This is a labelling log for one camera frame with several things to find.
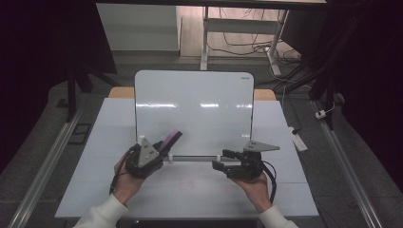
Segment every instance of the person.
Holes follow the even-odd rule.
[[[133,178],[125,170],[125,164],[118,174],[119,167],[124,161],[122,157],[114,166],[115,175],[119,175],[116,183],[115,191],[107,200],[96,207],[90,208],[77,222],[74,228],[113,228],[122,215],[127,213],[126,203],[130,200],[142,187],[144,180]],[[239,185],[245,192],[247,198],[255,206],[259,212],[259,219],[266,228],[296,228],[297,226],[290,220],[287,220],[273,206],[269,200],[269,192],[267,188],[267,177],[264,173],[253,180],[232,180]]]

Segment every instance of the white wall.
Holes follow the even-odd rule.
[[[177,7],[97,4],[111,50],[179,50]]]

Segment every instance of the small whiteboard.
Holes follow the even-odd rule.
[[[137,142],[183,135],[174,156],[241,151],[251,139],[254,77],[245,72],[141,70],[135,78]]]

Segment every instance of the power strip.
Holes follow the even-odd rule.
[[[293,134],[294,128],[292,126],[288,127],[290,129],[291,139],[294,142],[294,145],[297,148],[298,152],[302,152],[308,149],[306,144],[302,141],[301,137],[298,134]]]

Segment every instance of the white sleeve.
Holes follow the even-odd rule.
[[[127,211],[128,209],[111,194],[103,204],[91,207],[74,228],[113,228]]]
[[[285,219],[276,206],[262,212],[259,219],[266,228],[297,228],[292,221]]]

